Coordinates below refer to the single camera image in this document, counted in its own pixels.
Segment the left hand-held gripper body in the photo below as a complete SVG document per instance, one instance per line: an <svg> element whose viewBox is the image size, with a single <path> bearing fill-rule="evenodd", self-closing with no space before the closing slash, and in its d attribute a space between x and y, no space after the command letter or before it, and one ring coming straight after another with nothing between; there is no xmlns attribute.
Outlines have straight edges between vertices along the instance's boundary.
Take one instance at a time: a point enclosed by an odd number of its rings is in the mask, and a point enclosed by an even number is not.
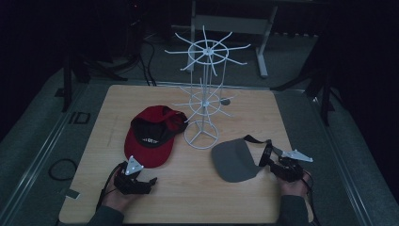
<svg viewBox="0 0 399 226"><path fill-rule="evenodd" d="M137 176L144 167L131 155L126 162L118 165L118 174L115 177L115 187L124 195L139 194L139 188L149 186L148 182L140 182Z"/></svg>

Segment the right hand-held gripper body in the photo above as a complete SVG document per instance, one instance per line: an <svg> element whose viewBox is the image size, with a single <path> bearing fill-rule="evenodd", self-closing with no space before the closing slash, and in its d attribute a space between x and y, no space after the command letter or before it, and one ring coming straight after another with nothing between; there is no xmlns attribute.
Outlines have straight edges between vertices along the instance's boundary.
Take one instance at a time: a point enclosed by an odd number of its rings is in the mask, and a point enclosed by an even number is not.
<svg viewBox="0 0 399 226"><path fill-rule="evenodd" d="M282 165L283 173L280 178L287 182L298 181L303 178L304 170L299 161L312 162L313 159L298 150L281 151L279 162Z"/></svg>

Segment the red baseball cap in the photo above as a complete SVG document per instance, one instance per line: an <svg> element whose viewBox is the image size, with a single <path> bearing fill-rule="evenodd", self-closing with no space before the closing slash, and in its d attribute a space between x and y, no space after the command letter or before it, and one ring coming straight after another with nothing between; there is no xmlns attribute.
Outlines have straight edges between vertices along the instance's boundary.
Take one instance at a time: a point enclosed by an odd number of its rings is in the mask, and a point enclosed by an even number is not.
<svg viewBox="0 0 399 226"><path fill-rule="evenodd" d="M124 153L145 168L162 166L169 158L174 138L188 125L188 118L181 111L166 105L145 108L131 121L124 142Z"/></svg>

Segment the white wire display rack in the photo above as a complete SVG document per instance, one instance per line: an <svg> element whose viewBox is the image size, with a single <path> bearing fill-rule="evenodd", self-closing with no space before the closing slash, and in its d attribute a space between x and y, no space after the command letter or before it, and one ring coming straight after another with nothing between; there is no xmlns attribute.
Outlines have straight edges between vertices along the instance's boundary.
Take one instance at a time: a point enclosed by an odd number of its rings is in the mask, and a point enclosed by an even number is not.
<svg viewBox="0 0 399 226"><path fill-rule="evenodd" d="M231 58L232 51L243 50L248 45L238 47L228 47L224 40L228 39L232 32L228 33L220 40L211 40L207 38L205 26L202 27L203 38L201 40L187 40L176 34L176 37L189 46L185 51L166 51L170 55L187 54L188 63L183 71L192 66L200 65L202 75L199 77L199 83L194 83L194 73L190 73L190 84L180 86L181 91L188 95L185 103L176 103L174 106L185 106L190 110L188 125L184 131L184 140L192 148L199 150L210 149L215 146L219 139L219 131L212 121L212 117L217 114L223 114L231 117L220 103L220 100L227 98L232 100L234 96L225 96L224 81L227 64L233 63L239 66L247 65L246 62L240 62Z"/></svg>

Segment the person's right hand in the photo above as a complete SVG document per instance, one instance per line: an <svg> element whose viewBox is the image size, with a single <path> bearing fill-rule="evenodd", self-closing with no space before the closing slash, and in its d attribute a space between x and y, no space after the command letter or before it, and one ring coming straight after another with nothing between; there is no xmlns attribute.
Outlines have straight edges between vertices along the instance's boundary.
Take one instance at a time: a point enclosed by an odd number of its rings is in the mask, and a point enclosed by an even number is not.
<svg viewBox="0 0 399 226"><path fill-rule="evenodd" d="M310 179L311 174L307 171L305 171L303 177L297 181L287 182L279 178L278 184L280 188L280 194L282 196L287 195L305 198L311 191L311 186L309 185Z"/></svg>

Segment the black metal stand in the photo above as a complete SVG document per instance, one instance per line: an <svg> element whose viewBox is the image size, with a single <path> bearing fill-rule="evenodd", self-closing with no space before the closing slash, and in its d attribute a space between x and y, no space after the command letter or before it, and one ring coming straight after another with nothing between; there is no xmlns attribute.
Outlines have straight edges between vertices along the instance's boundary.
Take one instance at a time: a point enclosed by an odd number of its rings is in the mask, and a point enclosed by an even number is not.
<svg viewBox="0 0 399 226"><path fill-rule="evenodd" d="M320 101L320 116L325 124L329 126L328 111L330 110L330 94L331 94L331 77L333 65L328 63L329 51L323 50L321 47L314 47L302 66L299 75L276 87L271 88L274 91L284 91L297 85L307 79L311 82L305 88L305 94L316 99L319 93L322 93Z"/></svg>
<svg viewBox="0 0 399 226"><path fill-rule="evenodd" d="M84 83L89 81L89 75L83 76L83 68L85 64L99 70L105 76L117 81L126 81L126 78L120 77L112 73L109 69L102 66L97 61L89 59L87 56L74 52L72 49L68 49L64 61L63 61L63 88L61 89L61 95L63 97L63 112L66 112L72 104L72 74L75 73L77 78L82 80Z"/></svg>

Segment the metal frame rail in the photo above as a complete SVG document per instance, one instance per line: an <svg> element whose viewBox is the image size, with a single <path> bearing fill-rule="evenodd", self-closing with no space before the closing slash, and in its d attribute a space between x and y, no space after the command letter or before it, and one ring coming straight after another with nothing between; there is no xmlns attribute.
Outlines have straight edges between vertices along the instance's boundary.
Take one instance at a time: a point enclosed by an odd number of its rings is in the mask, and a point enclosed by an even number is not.
<svg viewBox="0 0 399 226"><path fill-rule="evenodd" d="M82 96L86 87L86 85L79 85L76 88L75 93L72 95L74 100L72 100L67 109L60 114L48 137L43 141L39 152L35 155L31 163L28 165L28 168L21 176L21 180L9 196L4 209L0 212L0 226L10 226L14 220L22 203L26 199L27 194L40 174L43 165L53 151L58 138L61 136L62 131L67 124L67 121L72 115L72 109L76 106L76 102Z"/></svg>
<svg viewBox="0 0 399 226"><path fill-rule="evenodd" d="M364 205L363 198L360 196L358 187L355 184L349 168L345 164L344 152L342 151L339 140L337 136L334 135L333 128L331 127L332 121L329 118L322 117L322 98L316 96L309 97L308 100L316 119L319 120L322 125L324 135L327 137L328 145L331 149L330 152L333 155L333 162L336 165L345 193L357 217L359 226L373 226L370 215Z"/></svg>

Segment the black floor bracket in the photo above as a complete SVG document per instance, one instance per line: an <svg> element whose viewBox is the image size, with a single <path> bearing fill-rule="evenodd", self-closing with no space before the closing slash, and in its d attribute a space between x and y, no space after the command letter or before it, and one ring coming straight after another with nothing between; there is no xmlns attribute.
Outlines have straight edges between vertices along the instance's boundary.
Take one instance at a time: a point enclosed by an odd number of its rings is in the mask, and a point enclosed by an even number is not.
<svg viewBox="0 0 399 226"><path fill-rule="evenodd" d="M91 114L87 112L73 112L69 124L88 124L91 118Z"/></svg>

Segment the grey metal desk frame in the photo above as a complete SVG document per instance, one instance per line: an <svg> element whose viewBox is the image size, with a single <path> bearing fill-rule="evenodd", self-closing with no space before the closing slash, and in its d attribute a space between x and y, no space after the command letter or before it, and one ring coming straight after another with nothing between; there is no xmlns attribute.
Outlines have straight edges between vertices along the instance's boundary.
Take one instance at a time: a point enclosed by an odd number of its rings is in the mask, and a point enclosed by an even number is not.
<svg viewBox="0 0 399 226"><path fill-rule="evenodd" d="M278 7L271 7L267 19L226 17L199 14L197 12L197 5L199 1L200 0L191 0L190 40L196 40L196 31L202 29L203 26L205 26L206 30L216 32L261 35L263 40L260 46L255 49L255 53L260 77L266 78L268 76L268 71L266 68L263 52L271 34L271 29L278 11Z"/></svg>

